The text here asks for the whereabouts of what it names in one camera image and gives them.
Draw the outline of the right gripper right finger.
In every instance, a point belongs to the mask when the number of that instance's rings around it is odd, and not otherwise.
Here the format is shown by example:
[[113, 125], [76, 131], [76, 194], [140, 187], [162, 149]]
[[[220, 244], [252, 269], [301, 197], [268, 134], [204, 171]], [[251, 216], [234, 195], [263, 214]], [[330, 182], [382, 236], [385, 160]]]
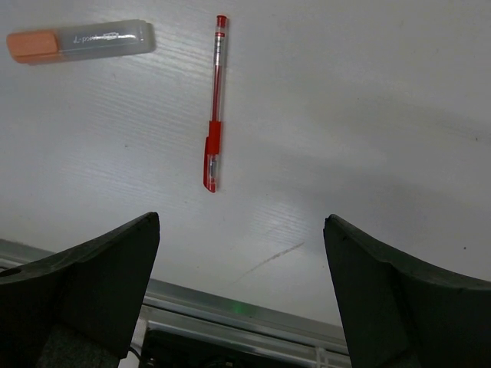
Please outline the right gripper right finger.
[[488, 367], [490, 283], [445, 270], [337, 215], [325, 249], [353, 367]]

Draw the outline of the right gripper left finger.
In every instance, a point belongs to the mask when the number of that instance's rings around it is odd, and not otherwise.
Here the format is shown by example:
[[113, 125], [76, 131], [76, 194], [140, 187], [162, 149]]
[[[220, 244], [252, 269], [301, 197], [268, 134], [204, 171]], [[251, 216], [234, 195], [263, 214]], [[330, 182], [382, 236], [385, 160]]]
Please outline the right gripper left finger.
[[3, 367], [116, 367], [127, 357], [160, 242], [149, 212], [1, 272]]

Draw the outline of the red gel pen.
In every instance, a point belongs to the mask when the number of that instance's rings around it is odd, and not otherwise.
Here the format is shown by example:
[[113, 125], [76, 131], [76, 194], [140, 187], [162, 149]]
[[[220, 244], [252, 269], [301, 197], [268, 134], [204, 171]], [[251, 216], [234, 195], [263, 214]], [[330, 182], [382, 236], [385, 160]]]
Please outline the red gel pen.
[[222, 89], [226, 70], [227, 28], [229, 19], [225, 15], [216, 16], [213, 50], [213, 84], [208, 124], [208, 135], [204, 146], [203, 185], [211, 192], [218, 189], [219, 158], [222, 134]]

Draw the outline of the orange grey highlighter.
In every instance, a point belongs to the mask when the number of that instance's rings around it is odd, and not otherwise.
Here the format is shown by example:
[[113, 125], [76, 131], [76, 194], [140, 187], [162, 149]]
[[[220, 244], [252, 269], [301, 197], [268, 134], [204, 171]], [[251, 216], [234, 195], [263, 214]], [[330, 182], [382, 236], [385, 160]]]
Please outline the orange grey highlighter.
[[146, 54], [155, 50], [151, 23], [124, 20], [8, 34], [6, 44], [19, 64], [50, 64]]

